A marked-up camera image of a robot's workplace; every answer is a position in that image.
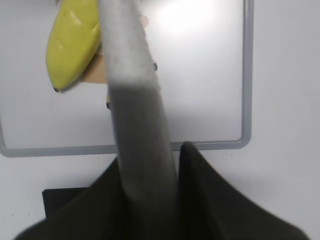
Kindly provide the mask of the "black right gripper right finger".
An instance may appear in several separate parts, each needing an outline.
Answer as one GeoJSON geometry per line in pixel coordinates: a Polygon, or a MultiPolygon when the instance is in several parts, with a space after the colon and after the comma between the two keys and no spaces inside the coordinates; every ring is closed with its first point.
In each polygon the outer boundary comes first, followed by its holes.
{"type": "Polygon", "coordinates": [[[181,240],[307,240],[229,184],[191,142],[179,153],[181,240]]]}

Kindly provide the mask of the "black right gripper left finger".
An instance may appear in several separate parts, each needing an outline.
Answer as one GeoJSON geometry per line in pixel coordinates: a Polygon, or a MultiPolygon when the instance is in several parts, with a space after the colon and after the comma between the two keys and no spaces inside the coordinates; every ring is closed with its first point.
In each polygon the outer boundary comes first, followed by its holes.
{"type": "Polygon", "coordinates": [[[16,236],[17,240],[125,240],[129,211],[118,163],[78,197],[16,236]]]}

